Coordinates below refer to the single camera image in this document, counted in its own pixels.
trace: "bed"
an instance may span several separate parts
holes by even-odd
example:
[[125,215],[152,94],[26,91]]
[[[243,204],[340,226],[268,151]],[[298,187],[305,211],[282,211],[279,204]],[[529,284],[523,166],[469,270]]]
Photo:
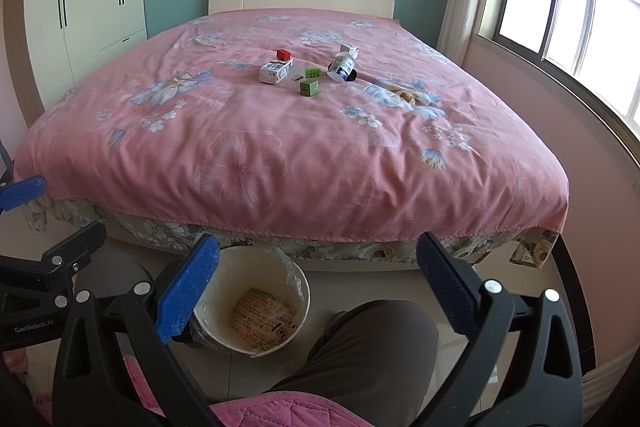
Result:
[[[403,266],[431,230],[471,263],[516,241],[512,263],[542,266],[568,206],[558,160],[391,19],[393,2],[209,0],[210,15],[101,67],[31,127],[16,177],[48,188],[28,221],[101,219],[178,252],[209,232],[224,247]],[[342,42],[360,47],[356,81],[323,76],[301,96],[296,72],[326,70]],[[278,48],[292,74],[258,82]]]

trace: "window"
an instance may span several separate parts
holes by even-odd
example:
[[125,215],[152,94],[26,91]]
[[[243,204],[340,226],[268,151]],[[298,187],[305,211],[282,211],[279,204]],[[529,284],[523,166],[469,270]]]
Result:
[[494,40],[640,135],[640,0],[502,0]]

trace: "floral bed skirt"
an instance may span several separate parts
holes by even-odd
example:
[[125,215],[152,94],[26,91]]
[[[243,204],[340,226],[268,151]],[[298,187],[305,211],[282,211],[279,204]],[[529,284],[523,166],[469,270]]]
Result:
[[[144,217],[128,216],[113,212],[83,199],[53,200],[49,197],[30,201],[23,207],[25,218],[32,230],[44,232],[47,228],[47,212],[56,219],[75,227],[83,227],[92,221],[114,223],[150,247],[172,248],[186,251],[203,233],[210,233],[220,246],[275,245],[294,259],[315,261],[374,261],[416,264],[416,241],[393,241],[391,243],[326,243],[310,239],[286,239],[262,237],[244,233],[219,230],[200,225],[153,221]],[[473,237],[441,239],[441,243],[453,257],[478,263],[492,250],[517,241],[519,244],[510,258],[510,263],[540,268],[558,238],[557,232],[532,228],[510,230]]]

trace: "green block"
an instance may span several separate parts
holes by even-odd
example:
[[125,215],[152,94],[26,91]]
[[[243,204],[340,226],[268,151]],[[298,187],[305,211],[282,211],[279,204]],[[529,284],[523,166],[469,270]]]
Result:
[[303,80],[300,82],[300,94],[302,96],[313,96],[318,93],[317,80]]

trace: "pink bedspread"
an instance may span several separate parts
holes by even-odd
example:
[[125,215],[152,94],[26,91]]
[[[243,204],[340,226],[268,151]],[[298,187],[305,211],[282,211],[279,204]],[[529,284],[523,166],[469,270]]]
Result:
[[[358,79],[258,82],[285,48]],[[159,34],[89,75],[31,128],[18,178],[54,199],[318,241],[561,232],[558,160],[493,93],[398,22],[308,9],[227,12]]]

